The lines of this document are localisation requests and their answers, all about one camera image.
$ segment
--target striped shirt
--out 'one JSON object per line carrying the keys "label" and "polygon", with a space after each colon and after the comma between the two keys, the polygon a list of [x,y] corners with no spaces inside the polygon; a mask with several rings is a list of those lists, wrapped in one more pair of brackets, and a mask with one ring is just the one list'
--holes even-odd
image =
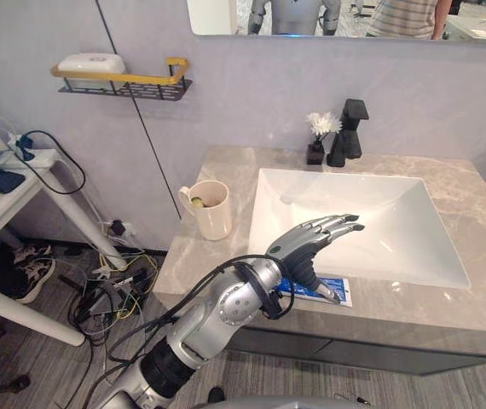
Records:
{"label": "striped shirt", "polygon": [[368,33],[375,37],[430,39],[438,0],[379,0]]}

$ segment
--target table leg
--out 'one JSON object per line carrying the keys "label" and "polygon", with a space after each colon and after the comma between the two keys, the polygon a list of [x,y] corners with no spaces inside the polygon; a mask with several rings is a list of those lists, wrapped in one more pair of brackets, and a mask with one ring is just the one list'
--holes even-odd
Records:
{"label": "table leg", "polygon": [[0,293],[0,316],[77,347],[84,335]]}
{"label": "table leg", "polygon": [[23,247],[23,243],[21,243],[21,240],[14,236],[12,232],[10,232],[7,228],[0,229],[0,240],[12,247],[13,249],[19,249]]}
{"label": "table leg", "polygon": [[[57,178],[50,171],[42,175],[42,178],[54,189],[64,191],[65,188],[60,184]],[[96,224],[90,220],[88,215],[76,203],[70,194],[58,194],[52,192],[48,188],[44,191],[57,203],[61,210],[74,222],[80,231],[93,243],[99,250],[101,250],[107,259],[118,269],[125,269],[127,263],[116,251],[113,245],[103,235],[102,231]]]}

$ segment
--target small black vase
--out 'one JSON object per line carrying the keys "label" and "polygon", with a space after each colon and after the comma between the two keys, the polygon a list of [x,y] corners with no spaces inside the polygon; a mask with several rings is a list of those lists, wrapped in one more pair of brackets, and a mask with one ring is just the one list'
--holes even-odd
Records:
{"label": "small black vase", "polygon": [[307,164],[322,164],[325,157],[325,148],[321,141],[314,141],[308,145],[306,154]]}

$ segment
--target sneaker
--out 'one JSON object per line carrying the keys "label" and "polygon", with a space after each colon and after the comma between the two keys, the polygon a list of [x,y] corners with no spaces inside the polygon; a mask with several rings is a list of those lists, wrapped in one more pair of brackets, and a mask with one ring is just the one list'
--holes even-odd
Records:
{"label": "sneaker", "polygon": [[28,304],[37,298],[43,284],[55,270],[55,260],[31,260],[15,268],[16,273],[25,274],[27,286],[15,295],[14,299],[22,304]]}
{"label": "sneaker", "polygon": [[47,256],[52,252],[51,245],[26,245],[18,250],[14,250],[14,264],[28,262],[33,258]]}

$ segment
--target gold rail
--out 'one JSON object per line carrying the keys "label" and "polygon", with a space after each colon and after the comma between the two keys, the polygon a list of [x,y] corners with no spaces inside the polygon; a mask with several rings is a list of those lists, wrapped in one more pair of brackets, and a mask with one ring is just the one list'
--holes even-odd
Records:
{"label": "gold rail", "polygon": [[176,73],[170,77],[160,77],[155,75],[134,75],[134,74],[111,74],[107,72],[75,72],[60,71],[55,64],[50,72],[54,77],[78,78],[78,79],[99,79],[103,81],[116,81],[121,83],[139,83],[155,85],[175,85],[178,84],[186,71],[190,67],[187,59],[181,57],[167,57],[165,59],[169,66],[179,66]]}

